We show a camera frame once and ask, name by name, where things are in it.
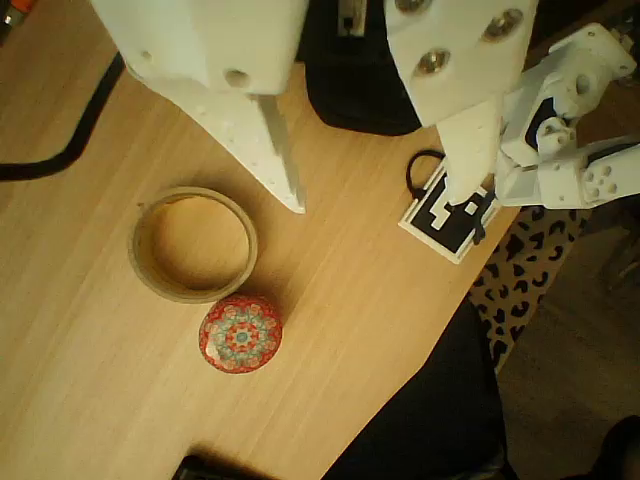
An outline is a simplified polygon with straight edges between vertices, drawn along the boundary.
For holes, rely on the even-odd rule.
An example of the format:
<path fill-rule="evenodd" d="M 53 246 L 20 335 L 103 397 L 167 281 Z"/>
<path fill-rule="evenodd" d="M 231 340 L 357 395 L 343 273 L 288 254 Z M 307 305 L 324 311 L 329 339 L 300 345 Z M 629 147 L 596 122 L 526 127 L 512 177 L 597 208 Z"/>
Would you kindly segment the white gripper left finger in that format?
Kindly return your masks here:
<path fill-rule="evenodd" d="M 173 102 L 294 213 L 305 211 L 277 97 L 305 1 L 95 1 L 129 72 Z"/>

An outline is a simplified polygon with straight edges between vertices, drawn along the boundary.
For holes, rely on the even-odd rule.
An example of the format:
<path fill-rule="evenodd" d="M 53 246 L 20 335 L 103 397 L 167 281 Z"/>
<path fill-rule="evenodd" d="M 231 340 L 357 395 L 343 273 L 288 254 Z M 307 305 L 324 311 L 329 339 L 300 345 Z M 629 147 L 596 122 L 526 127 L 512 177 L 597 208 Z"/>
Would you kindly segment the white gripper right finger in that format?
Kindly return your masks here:
<path fill-rule="evenodd" d="M 387 1 L 387 41 L 422 126 L 436 127 L 451 204 L 496 162 L 505 96 L 518 82 L 537 2 Z"/>

